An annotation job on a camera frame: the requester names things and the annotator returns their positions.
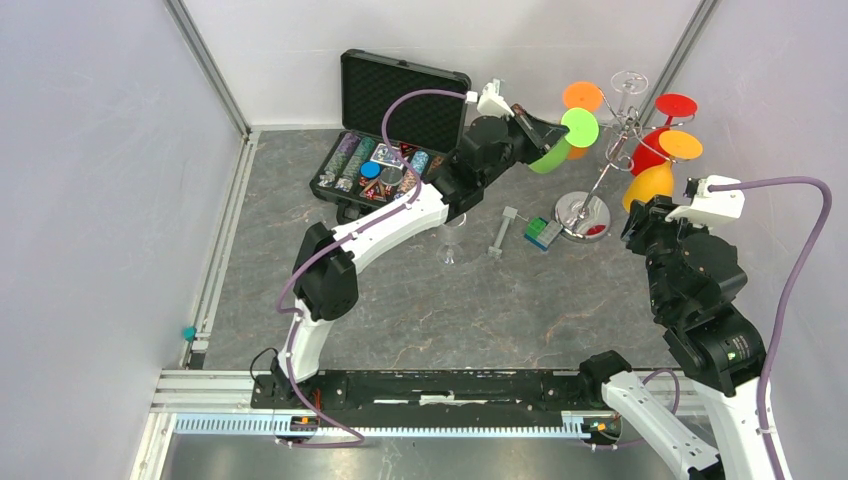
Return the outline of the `green wine glass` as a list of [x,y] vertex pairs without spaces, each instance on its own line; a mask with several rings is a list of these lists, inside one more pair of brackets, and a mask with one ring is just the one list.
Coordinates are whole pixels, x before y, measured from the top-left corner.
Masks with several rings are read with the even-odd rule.
[[594,114],[584,108],[569,108],[562,116],[560,125],[566,132],[538,160],[529,164],[531,171],[548,174],[564,163],[574,148],[592,146],[600,134],[599,123]]

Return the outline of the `orange wine glass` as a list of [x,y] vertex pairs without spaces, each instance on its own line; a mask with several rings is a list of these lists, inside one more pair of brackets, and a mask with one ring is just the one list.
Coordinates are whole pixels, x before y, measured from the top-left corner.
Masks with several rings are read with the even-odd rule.
[[[603,103],[604,97],[602,91],[597,85],[588,81],[580,81],[572,83],[566,87],[563,92],[562,99],[566,107],[566,111],[569,108],[580,107],[594,114]],[[581,158],[586,154],[588,148],[574,148],[569,154],[568,160]]]

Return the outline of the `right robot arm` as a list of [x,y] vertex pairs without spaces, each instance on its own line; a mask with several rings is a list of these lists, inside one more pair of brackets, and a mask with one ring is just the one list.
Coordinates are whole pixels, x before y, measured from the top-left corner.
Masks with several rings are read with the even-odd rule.
[[766,347],[733,304],[747,275],[734,246],[674,217],[677,209],[663,195],[633,201],[621,238],[645,259],[654,321],[700,398],[716,443],[684,425],[615,351],[580,364],[578,396],[620,414],[679,479],[785,479],[785,458],[768,424]]

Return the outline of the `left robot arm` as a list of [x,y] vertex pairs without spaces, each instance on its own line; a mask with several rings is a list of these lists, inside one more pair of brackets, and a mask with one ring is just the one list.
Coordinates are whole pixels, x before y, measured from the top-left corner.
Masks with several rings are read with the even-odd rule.
[[306,405],[314,394],[311,378],[333,321],[359,298],[358,275],[375,259],[409,238],[441,226],[480,203],[485,189],[517,163],[548,173],[567,157],[577,129],[540,120],[513,105],[508,115],[481,116],[459,146],[415,188],[356,221],[305,233],[283,292],[294,304],[278,304],[293,323],[272,373],[275,392],[290,407]]

